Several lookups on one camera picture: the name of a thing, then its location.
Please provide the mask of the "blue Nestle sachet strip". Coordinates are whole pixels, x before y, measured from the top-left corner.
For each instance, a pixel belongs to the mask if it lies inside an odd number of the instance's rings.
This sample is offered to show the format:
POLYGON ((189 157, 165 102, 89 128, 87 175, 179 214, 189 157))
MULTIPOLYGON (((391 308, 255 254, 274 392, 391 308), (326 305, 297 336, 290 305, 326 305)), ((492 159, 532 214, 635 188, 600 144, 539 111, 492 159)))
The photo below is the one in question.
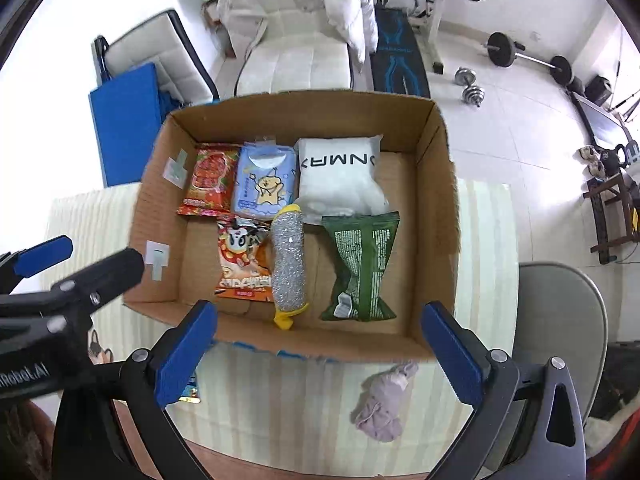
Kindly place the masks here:
POLYGON ((186 386, 179 396, 179 401, 192 404, 201 403, 200 393, 198 392, 198 381, 195 376, 192 376, 186 383, 186 386))

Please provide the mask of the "pink grey cloth bundle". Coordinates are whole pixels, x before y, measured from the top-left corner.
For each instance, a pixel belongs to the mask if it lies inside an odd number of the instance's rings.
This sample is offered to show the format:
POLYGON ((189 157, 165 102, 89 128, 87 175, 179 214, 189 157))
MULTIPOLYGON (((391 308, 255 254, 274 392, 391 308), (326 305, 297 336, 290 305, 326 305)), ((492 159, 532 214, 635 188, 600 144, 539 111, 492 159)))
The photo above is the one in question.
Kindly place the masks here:
POLYGON ((400 437, 400 404, 418 370, 416 362, 408 362, 371 377, 352 413, 354 426, 378 442, 393 442, 400 437))

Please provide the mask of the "orange panda snack packet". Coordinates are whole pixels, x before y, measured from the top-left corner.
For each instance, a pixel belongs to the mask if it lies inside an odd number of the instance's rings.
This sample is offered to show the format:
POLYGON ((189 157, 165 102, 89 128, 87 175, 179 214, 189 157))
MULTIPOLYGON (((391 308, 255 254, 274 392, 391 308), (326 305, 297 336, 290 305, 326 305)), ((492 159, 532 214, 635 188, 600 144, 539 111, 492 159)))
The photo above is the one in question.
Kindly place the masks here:
POLYGON ((215 294, 222 298, 272 301, 267 242, 270 225, 228 216, 217 220, 221 277, 215 294))

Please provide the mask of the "red floral snack packet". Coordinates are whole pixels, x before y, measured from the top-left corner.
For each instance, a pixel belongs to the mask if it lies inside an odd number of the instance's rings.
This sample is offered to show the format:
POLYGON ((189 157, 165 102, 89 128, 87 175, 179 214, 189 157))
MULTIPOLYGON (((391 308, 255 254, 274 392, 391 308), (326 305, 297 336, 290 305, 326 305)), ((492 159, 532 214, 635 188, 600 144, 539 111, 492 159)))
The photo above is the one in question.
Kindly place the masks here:
POLYGON ((191 182, 177 214, 197 217, 228 214, 240 151, 240 144, 198 144, 191 182))

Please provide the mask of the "green snack packet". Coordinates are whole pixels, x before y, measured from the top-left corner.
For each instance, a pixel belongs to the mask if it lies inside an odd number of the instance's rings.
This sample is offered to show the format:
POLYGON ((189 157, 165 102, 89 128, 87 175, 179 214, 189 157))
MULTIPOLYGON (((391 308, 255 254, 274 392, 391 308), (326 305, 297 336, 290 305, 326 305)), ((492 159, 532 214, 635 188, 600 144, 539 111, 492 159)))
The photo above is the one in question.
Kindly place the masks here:
POLYGON ((400 222, 398 211, 376 216, 324 216, 334 247, 335 282, 322 321, 380 322, 396 318, 381 298, 400 222))

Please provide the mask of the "blue tissue pack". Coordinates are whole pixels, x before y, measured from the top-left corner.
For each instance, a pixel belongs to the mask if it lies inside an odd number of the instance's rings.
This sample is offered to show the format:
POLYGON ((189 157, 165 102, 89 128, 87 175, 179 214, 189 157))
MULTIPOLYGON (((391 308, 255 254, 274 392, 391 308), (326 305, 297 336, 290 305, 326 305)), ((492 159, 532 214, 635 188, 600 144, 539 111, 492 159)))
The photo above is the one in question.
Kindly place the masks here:
POLYGON ((294 148, 269 142, 245 143, 236 168, 232 212, 269 221, 294 202, 296 181, 294 148))

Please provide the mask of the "white packaged towel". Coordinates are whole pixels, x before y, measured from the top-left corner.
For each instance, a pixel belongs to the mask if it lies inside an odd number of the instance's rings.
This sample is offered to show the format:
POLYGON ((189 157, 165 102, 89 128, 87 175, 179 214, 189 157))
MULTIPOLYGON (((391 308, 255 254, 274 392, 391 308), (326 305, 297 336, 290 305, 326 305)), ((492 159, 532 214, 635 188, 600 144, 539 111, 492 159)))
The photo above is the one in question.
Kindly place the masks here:
POLYGON ((296 204, 305 223, 318 226, 325 216, 376 216, 390 211, 390 203, 375 181, 381 140, 380 136, 358 136, 296 142, 296 204))

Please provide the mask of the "grey office chair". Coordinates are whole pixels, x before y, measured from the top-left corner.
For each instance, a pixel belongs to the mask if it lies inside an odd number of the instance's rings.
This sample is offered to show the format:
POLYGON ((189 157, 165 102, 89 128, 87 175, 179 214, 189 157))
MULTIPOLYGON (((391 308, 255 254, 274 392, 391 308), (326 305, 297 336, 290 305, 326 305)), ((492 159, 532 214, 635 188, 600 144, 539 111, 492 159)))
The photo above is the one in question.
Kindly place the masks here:
POLYGON ((579 409, 596 398, 608 348, 608 315, 596 283, 559 262, 518 266, 518 317, 513 357, 542 364, 558 356, 568 365, 579 409))

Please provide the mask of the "blue folded mat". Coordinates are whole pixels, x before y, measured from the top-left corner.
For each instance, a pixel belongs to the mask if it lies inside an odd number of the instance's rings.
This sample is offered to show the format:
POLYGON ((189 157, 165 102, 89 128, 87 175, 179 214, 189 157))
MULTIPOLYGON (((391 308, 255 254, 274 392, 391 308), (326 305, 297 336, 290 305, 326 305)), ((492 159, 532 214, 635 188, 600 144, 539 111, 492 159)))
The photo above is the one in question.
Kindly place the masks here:
POLYGON ((181 103, 160 88, 152 63, 104 82, 89 100, 104 185, 140 181, 165 118, 181 103))

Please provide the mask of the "dark wooden chair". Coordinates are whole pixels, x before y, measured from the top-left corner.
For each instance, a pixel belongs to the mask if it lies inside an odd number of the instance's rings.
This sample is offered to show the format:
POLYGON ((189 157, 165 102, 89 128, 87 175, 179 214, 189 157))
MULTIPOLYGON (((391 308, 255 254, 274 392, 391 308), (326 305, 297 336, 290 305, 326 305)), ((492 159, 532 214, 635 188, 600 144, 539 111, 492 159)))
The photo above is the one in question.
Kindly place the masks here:
POLYGON ((590 203, 596 241, 590 252, 602 266, 620 263, 620 248, 639 243, 639 183, 625 170, 605 180, 591 178, 582 197, 590 203))

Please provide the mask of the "white side chair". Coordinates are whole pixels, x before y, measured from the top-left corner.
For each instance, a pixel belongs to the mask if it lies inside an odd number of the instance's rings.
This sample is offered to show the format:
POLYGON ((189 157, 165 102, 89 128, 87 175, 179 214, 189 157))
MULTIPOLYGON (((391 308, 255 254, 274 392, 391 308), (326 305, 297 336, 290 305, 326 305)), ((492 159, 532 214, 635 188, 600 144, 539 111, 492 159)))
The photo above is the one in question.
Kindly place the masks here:
POLYGON ((99 84, 151 63, 160 91, 182 105, 219 100, 216 84, 174 9, 153 15, 111 44, 97 36, 92 55, 99 84))

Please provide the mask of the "pair of slippers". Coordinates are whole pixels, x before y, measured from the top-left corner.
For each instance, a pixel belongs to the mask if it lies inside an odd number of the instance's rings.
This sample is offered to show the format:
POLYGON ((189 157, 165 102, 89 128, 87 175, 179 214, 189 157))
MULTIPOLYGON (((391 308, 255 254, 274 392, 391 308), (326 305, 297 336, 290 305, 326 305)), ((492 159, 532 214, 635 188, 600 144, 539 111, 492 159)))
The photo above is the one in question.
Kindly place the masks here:
POLYGON ((604 180, 606 178, 603 162, 592 146, 583 146, 577 151, 580 160, 586 164, 586 171, 590 177, 604 180))

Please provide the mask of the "white padded chair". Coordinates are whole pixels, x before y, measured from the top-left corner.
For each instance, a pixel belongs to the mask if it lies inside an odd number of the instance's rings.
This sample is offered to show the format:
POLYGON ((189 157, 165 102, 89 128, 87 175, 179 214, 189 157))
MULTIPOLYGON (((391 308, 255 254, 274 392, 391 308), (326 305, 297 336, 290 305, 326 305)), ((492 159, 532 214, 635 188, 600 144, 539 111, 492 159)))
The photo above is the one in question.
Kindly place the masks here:
POLYGON ((326 11, 288 9, 268 14, 264 36, 244 63, 235 94, 351 88, 348 45, 326 11))

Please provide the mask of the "black treadmill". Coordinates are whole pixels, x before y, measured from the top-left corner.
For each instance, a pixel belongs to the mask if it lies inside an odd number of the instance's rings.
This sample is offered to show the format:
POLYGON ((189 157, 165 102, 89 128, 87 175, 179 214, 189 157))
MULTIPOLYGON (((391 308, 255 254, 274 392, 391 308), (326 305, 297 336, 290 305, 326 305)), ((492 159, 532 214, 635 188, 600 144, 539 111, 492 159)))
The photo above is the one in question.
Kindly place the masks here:
POLYGON ((584 124, 589 143, 597 150, 614 150, 632 141, 631 133, 612 114, 591 103, 584 96, 570 92, 570 100, 584 124))

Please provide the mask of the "chrome dumbbell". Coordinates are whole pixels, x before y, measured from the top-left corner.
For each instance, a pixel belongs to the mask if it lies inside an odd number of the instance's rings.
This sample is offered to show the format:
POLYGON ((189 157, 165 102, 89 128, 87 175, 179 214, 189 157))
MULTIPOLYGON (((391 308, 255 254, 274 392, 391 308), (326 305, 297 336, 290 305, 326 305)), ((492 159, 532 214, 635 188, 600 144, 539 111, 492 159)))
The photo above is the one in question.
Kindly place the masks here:
POLYGON ((461 99, 465 104, 481 107, 485 90, 476 84, 477 74, 469 67, 459 67, 454 74, 454 83, 462 88, 461 99))

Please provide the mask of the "black tripod stand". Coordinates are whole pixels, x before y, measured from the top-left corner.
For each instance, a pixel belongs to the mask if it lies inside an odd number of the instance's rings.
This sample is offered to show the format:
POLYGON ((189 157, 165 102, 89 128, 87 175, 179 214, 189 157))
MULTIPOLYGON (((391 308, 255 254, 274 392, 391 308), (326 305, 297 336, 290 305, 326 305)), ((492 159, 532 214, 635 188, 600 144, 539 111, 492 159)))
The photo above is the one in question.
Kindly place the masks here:
POLYGON ((612 94, 604 107, 610 113, 620 113, 625 120, 639 101, 639 64, 618 60, 615 64, 612 94))

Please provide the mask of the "weight bench rack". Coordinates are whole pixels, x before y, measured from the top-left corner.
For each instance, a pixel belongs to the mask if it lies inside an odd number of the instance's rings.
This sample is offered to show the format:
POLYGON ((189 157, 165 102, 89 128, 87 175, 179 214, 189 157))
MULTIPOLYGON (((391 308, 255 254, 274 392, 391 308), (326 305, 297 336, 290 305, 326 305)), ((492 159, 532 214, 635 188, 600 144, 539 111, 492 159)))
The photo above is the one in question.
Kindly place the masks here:
MULTIPOLYGON (((412 0, 413 8, 405 10, 413 32, 418 36, 418 44, 426 56, 428 69, 434 74, 442 75, 445 71, 444 62, 437 50, 437 34, 444 14, 445 0, 412 0)), ((388 8, 390 0, 376 0, 382 8, 388 8)))

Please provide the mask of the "black kettlebell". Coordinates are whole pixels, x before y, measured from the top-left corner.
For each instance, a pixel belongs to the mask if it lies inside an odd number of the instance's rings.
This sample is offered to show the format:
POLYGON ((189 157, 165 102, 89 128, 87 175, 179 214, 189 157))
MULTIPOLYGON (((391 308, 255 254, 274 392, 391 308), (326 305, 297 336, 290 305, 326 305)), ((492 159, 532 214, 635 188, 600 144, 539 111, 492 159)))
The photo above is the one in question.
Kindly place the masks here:
POLYGON ((601 75, 594 76, 585 88, 587 100, 597 106, 602 106, 612 94, 611 81, 601 75))

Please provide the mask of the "barbell on floor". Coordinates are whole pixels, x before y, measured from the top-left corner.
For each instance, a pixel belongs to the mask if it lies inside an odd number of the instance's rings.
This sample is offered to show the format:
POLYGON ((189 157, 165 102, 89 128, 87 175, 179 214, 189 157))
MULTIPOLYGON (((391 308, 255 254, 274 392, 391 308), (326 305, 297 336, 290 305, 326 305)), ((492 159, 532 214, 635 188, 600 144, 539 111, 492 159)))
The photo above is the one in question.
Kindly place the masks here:
POLYGON ((502 68, 511 67, 521 60, 547 67, 553 80, 561 87, 567 87, 574 79, 572 64, 562 55, 555 55, 549 61, 526 53, 524 44, 514 41, 504 32, 493 32, 487 39, 485 49, 492 64, 502 68))

